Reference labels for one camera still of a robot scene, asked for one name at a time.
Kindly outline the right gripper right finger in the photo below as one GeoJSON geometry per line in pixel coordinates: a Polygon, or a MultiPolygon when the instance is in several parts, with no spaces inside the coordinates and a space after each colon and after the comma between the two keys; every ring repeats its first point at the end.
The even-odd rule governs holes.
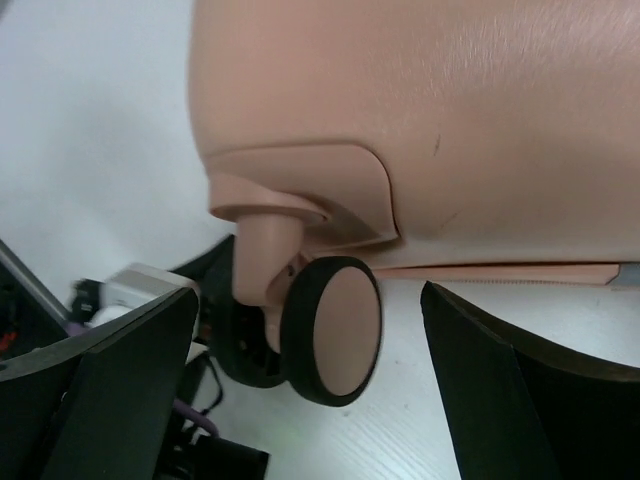
{"type": "Polygon", "coordinates": [[[462,478],[638,478],[638,368],[554,343],[431,282],[420,303],[462,478]]]}

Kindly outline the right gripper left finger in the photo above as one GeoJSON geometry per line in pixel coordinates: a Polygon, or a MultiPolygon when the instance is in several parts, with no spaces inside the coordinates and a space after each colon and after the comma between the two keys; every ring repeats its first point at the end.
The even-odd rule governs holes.
{"type": "Polygon", "coordinates": [[[2,362],[2,478],[152,478],[198,306],[178,289],[2,362]]]}

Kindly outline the pink hard-shell suitcase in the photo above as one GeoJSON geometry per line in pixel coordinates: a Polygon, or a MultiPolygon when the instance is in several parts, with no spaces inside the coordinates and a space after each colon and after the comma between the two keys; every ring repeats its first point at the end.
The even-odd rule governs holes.
{"type": "Polygon", "coordinates": [[[188,69],[234,299],[345,406],[377,280],[639,283],[635,1],[198,1],[188,69]]]}

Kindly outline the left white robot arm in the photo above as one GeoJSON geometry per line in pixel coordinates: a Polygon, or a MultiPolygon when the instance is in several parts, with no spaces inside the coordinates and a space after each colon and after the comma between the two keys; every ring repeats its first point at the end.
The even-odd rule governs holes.
{"type": "Polygon", "coordinates": [[[262,337],[264,316],[237,302],[231,293],[234,238],[171,270],[134,263],[104,282],[75,285],[67,331],[77,335],[110,322],[179,287],[199,298],[193,341],[158,459],[158,479],[263,479],[270,456],[226,440],[209,415],[224,399],[219,389],[209,405],[192,401],[205,372],[244,385],[269,388],[277,382],[275,355],[262,337]]]}

